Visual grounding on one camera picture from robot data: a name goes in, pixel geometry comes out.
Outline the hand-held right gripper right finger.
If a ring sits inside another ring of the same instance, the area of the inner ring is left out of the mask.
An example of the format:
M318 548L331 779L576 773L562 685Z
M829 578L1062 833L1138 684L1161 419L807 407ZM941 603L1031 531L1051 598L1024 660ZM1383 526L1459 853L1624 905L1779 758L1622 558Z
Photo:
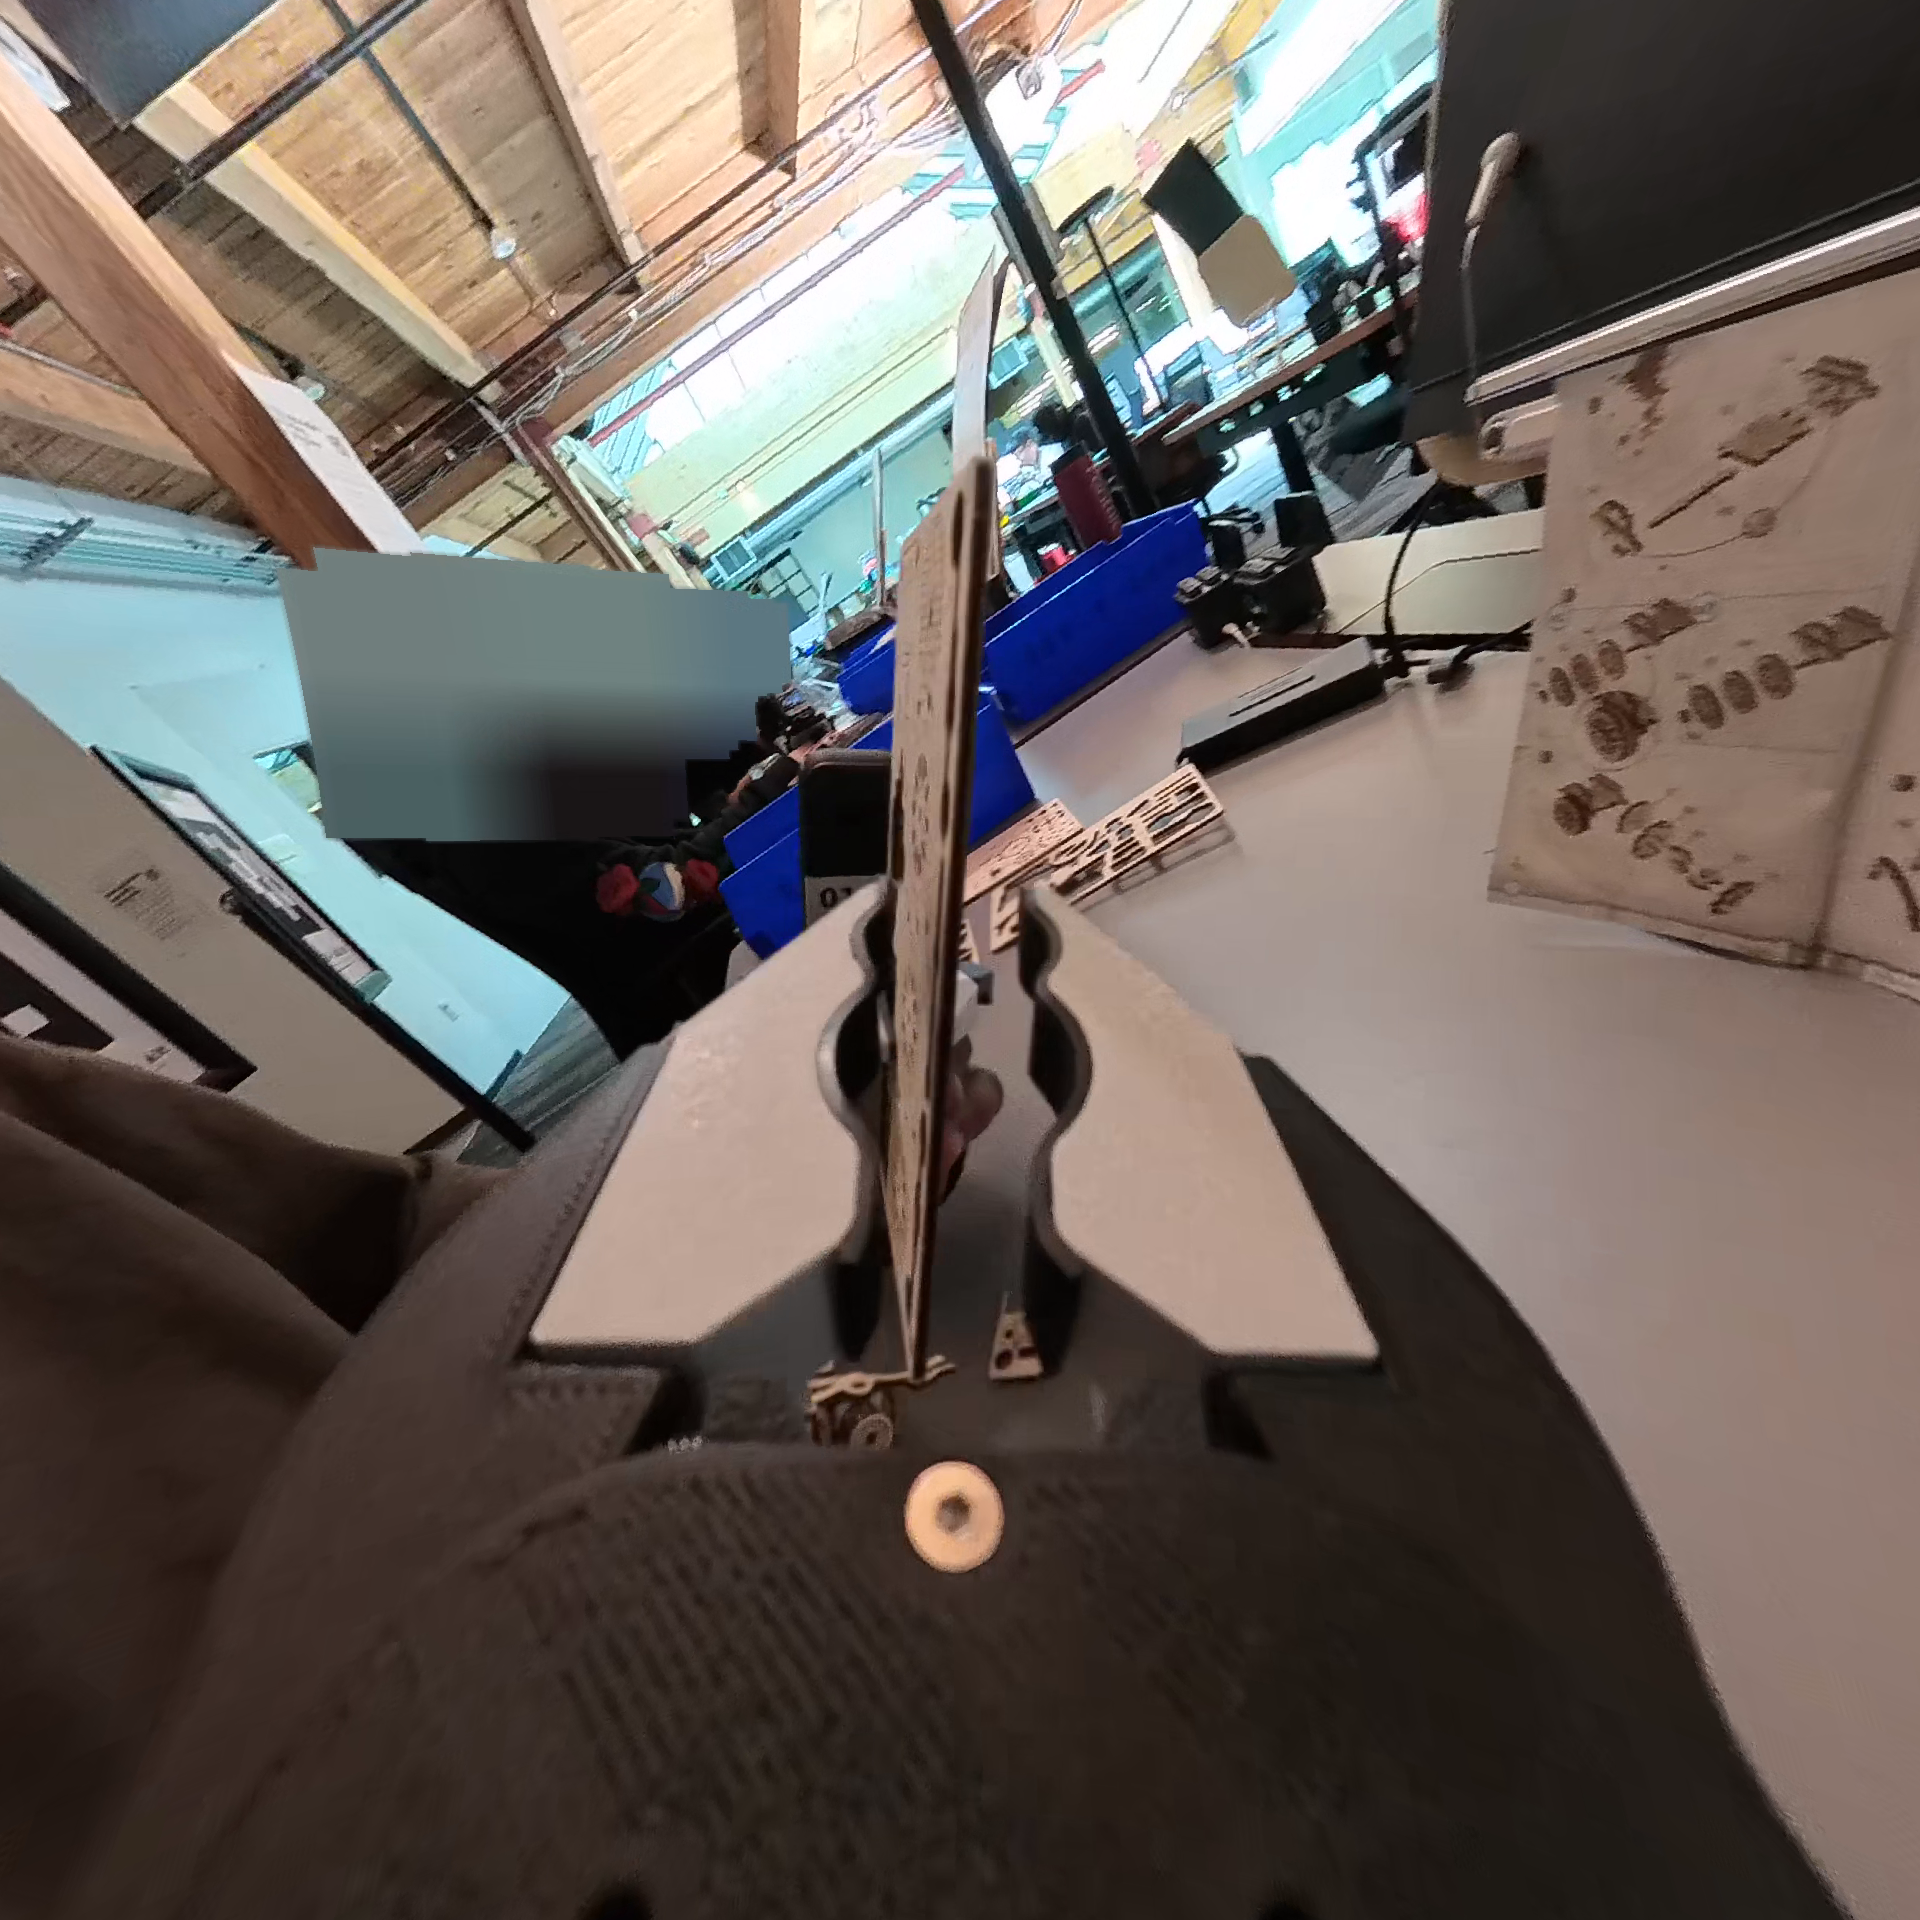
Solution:
M1056 889L1022 898L1035 1251L1104 1282L1216 1361L1370 1371L1353 1282L1251 1061Z

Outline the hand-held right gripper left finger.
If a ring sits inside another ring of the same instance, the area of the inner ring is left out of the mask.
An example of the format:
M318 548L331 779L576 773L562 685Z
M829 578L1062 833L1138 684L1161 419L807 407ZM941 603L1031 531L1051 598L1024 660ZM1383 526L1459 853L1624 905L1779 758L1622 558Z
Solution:
M811 1374L850 1353L847 1282L878 1153L840 1043L878 979L871 881L677 1031L533 1325L544 1361Z

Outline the wooden puzzle sheet with wheels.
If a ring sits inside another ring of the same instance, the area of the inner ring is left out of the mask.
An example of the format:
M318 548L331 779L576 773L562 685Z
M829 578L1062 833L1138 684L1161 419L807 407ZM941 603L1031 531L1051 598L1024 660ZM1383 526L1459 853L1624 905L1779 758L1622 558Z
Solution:
M994 467L971 454L903 545L888 844L891 1055L881 1203L903 1375L914 1385L931 1378L929 1297L944 1188L944 1091L969 858L983 595L994 540Z

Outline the grey desk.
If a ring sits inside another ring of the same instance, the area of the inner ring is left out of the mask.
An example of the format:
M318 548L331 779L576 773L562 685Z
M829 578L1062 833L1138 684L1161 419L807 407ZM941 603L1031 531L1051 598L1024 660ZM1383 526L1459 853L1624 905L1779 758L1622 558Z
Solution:
M1857 1915L1915 1915L1915 1006L1494 902L1523 657L1214 774L1090 919L1277 1061L1589 1409Z

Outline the person's left hand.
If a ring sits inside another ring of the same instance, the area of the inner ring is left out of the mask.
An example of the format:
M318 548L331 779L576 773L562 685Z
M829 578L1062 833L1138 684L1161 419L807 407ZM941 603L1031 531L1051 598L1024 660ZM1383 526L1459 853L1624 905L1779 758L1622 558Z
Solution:
M971 1142L993 1127L1001 1106L1003 1086L994 1069L974 1066L971 1059L949 1069L941 1173L943 1203L959 1187Z

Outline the blue plastic bin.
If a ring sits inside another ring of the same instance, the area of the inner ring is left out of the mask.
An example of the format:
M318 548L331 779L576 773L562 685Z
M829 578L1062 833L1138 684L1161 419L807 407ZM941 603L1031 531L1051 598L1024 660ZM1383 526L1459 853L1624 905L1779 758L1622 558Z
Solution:
M1046 723L1175 628L1181 581L1210 558L1184 503L1135 518L986 617L982 679L1014 731Z
M969 847L982 847L1039 804L998 689L976 701ZM733 870L721 893L738 939L767 961L805 925L801 897L801 794L797 786L728 834Z

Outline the black flat power box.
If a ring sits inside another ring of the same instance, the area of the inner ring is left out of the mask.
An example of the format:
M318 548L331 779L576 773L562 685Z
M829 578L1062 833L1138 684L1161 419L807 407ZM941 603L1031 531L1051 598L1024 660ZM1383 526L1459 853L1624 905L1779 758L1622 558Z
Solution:
M1184 723L1178 763L1201 774L1235 765L1381 701L1385 671L1368 637L1302 654L1277 679Z

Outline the white monitor stand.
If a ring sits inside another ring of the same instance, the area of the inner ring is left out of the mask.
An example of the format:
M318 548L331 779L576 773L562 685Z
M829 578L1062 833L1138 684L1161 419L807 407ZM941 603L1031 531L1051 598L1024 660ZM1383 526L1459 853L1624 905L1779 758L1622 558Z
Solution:
M1521 634L1547 606L1543 541L1534 510L1333 545L1317 556L1328 634L1405 647Z

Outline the wooden background table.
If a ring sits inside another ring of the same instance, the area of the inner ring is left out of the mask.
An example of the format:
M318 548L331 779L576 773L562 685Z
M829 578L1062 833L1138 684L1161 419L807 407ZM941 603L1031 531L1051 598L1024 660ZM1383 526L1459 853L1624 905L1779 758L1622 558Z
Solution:
M1219 454L1267 435L1290 494L1312 494L1315 474L1295 433L1305 413L1321 413L1374 379L1395 377L1411 342L1421 291L1346 325L1326 342L1277 363L1251 383L1171 428L1168 447Z

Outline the framed marker poster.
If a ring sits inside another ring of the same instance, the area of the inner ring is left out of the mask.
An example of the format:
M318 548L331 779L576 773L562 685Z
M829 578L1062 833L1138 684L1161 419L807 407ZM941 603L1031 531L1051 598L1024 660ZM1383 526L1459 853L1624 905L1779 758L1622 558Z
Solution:
M256 1066L57 902L2 868L2 1031L232 1093Z

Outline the printed instruction booklet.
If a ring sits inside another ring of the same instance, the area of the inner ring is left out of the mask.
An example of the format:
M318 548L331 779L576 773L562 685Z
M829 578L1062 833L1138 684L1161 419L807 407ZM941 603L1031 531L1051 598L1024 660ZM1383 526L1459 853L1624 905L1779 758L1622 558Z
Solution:
M1915 338L1557 394L1488 898L1915 999Z

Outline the black and tan hanging panel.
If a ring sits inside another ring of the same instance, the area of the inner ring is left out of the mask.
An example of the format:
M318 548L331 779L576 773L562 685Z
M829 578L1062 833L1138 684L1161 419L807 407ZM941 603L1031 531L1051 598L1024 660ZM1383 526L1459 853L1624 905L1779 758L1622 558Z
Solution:
M1143 204L1192 257L1210 306L1237 329L1253 329L1299 292L1297 273L1269 229L1237 202L1198 143L1182 143L1163 162Z

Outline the wooden puzzle frame sheet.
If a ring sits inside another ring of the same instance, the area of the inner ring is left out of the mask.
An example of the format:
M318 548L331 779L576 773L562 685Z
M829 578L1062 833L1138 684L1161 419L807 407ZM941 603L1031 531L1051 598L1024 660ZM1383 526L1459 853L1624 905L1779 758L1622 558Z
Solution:
M1214 786L1186 762L1136 798L1082 829L1047 858L1035 885L1086 905L1163 873L1171 861L1233 834Z
M963 902L993 893L1024 873L1042 868L1083 826L1062 799L1031 807L968 860Z

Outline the framed wall poster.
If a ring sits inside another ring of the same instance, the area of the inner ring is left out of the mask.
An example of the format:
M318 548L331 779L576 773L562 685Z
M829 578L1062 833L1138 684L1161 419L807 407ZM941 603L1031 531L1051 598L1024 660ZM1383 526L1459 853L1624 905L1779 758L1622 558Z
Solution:
M389 972L195 779L127 751L90 748L90 755L210 863L224 886L224 909L264 942L350 1001L373 1006L392 986Z

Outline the wooden post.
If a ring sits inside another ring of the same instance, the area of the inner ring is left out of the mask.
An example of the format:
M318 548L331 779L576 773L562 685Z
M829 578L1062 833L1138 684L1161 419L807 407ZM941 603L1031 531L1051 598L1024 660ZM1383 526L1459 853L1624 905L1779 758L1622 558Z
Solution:
M297 565L418 556L421 534L344 433L245 354L11 61L2 71L2 236L90 342Z

